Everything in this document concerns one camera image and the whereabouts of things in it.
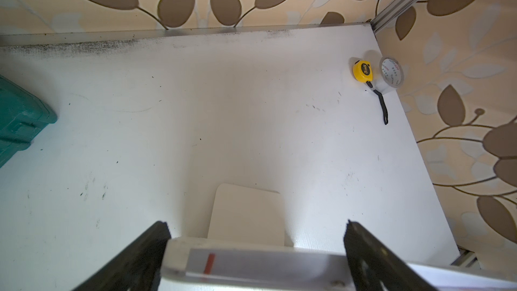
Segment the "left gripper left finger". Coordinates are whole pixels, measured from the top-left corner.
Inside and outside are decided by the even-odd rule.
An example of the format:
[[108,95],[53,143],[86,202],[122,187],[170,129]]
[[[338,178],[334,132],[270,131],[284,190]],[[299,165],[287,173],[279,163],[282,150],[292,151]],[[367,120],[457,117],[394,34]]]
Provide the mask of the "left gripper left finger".
[[157,221],[76,290],[157,290],[171,234]]

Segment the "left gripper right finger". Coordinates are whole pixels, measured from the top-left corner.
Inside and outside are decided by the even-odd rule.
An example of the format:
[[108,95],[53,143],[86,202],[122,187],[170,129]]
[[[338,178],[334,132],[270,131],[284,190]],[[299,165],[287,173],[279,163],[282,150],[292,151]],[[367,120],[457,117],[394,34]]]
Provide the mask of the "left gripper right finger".
[[343,244],[356,290],[435,290],[359,222],[349,221]]

